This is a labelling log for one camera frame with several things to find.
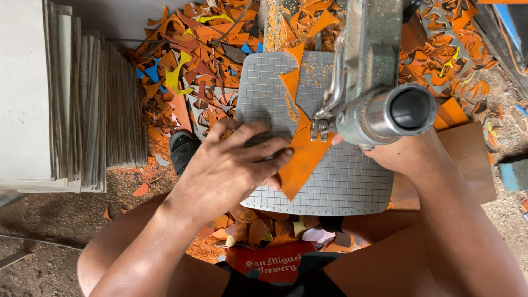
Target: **black shorts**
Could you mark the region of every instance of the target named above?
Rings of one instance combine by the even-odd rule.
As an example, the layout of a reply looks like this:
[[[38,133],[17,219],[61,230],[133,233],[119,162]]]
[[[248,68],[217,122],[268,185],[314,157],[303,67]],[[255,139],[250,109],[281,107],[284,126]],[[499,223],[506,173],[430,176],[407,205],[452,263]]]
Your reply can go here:
[[[233,269],[227,262],[218,262],[216,266],[223,268],[231,274],[227,287],[222,297],[260,297],[260,296],[288,296],[288,297],[321,297],[346,295],[337,285],[323,272],[323,267],[335,260],[336,257],[319,259],[317,263],[309,264],[307,270],[302,271],[301,266],[305,262],[304,256],[299,267],[299,276],[294,284],[277,286],[258,279],[249,278]]]

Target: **leg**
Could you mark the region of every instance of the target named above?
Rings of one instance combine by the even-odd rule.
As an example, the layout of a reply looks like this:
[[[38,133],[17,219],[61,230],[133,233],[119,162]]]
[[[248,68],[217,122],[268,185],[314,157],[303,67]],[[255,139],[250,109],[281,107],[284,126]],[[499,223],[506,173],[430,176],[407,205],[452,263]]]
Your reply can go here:
[[[167,194],[156,196],[125,215],[119,216],[90,241],[77,264],[79,283],[86,296],[117,257],[141,233],[166,196]],[[203,279],[208,280],[207,286],[202,286]],[[204,296],[221,296],[228,280],[229,273],[223,269],[183,255],[174,271],[167,295],[196,295],[196,288],[199,287]]]
[[[429,268],[423,234],[420,224],[396,231],[323,271],[347,296],[447,295]]]
[[[418,224],[420,220],[419,211],[389,209],[380,214],[347,216],[343,219],[341,230],[358,235],[373,244]]]

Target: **san miguel brewery text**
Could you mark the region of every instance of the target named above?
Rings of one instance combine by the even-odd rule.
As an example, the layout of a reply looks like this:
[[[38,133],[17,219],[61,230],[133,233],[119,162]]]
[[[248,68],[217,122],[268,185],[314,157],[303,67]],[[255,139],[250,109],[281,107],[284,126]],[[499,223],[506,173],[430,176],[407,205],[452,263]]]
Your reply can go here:
[[[254,267],[257,269],[260,273],[273,273],[273,272],[279,272],[279,271],[296,271],[297,267],[295,265],[284,265],[279,267],[273,267],[273,268],[264,268],[263,266],[269,266],[274,264],[288,264],[290,262],[296,262],[300,260],[300,254],[298,254],[296,257],[287,257],[287,258],[268,258],[268,261],[257,261],[253,262],[252,260],[249,260],[246,262],[246,267]]]

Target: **left hand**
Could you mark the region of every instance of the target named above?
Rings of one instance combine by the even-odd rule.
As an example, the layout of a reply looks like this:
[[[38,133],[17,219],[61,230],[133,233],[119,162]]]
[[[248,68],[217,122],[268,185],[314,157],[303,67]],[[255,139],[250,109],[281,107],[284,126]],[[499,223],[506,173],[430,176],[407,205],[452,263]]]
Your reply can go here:
[[[172,209],[190,216],[193,223],[205,225],[261,185],[280,190],[274,175],[288,163],[293,150],[289,148],[271,160],[262,160],[288,146],[291,139],[275,137],[246,148],[248,139],[268,128],[263,122],[239,126],[234,119],[217,122],[166,199],[174,204]],[[226,130],[235,129],[229,138],[221,140]]]

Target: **stack of boards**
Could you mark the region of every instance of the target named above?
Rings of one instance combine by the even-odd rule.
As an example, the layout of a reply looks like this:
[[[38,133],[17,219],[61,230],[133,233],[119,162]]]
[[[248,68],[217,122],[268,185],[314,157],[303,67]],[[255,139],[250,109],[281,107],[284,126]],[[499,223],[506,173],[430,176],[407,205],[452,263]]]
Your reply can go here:
[[[147,162],[137,80],[69,6],[0,10],[0,189],[106,192],[106,168]]]

